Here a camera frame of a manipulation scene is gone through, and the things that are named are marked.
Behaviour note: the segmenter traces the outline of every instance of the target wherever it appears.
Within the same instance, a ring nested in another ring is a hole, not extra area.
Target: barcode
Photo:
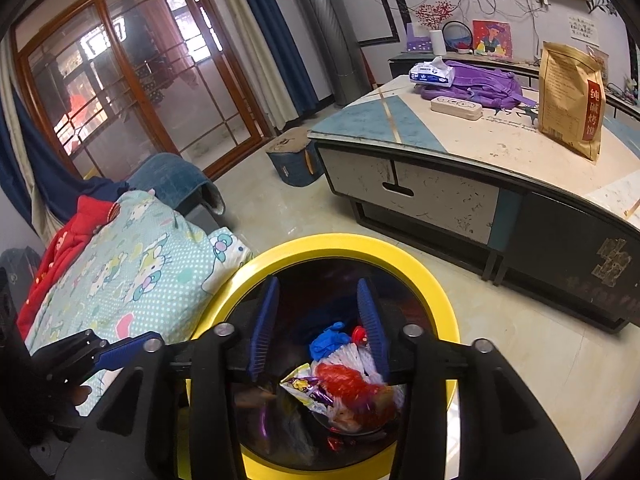
[[[553,128],[547,128],[546,132],[552,136],[555,137],[556,139],[562,139],[562,135],[560,134],[560,132],[558,130],[555,130]]]

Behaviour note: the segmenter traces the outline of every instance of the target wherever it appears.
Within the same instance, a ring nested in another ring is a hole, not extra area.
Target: tile floor
[[[497,345],[558,427],[584,478],[608,453],[638,404],[640,328],[629,325],[618,335],[607,335],[364,228],[353,219],[348,201],[332,195],[324,176],[307,187],[287,186],[264,149],[216,185],[225,198],[228,226],[257,252],[294,238],[343,232],[380,238],[412,254],[447,293],[462,342],[486,337]],[[449,414],[452,424],[455,413],[456,407]],[[455,431],[453,425],[450,436]],[[456,439],[450,439],[447,478],[457,474],[456,446]]]

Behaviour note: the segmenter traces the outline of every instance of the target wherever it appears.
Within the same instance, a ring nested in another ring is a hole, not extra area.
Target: red clothing
[[[49,289],[76,260],[94,234],[117,216],[118,209],[114,206],[113,202],[80,196],[76,214],[56,233],[42,256],[29,296],[18,314],[17,325],[22,339],[27,337]]]

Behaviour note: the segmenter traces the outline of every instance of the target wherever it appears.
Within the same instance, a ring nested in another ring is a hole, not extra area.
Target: drawer handle
[[[392,184],[391,182],[383,182],[382,187],[384,187],[387,191],[393,191],[394,193],[400,193],[405,196],[413,196],[414,190],[409,189],[408,187],[398,186],[398,184]]]

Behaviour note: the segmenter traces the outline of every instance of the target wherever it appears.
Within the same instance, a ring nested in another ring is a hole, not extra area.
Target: red label
[[[591,140],[598,129],[600,119],[600,107],[602,106],[602,92],[600,85],[587,79],[587,115],[584,118],[584,133],[582,140]]]

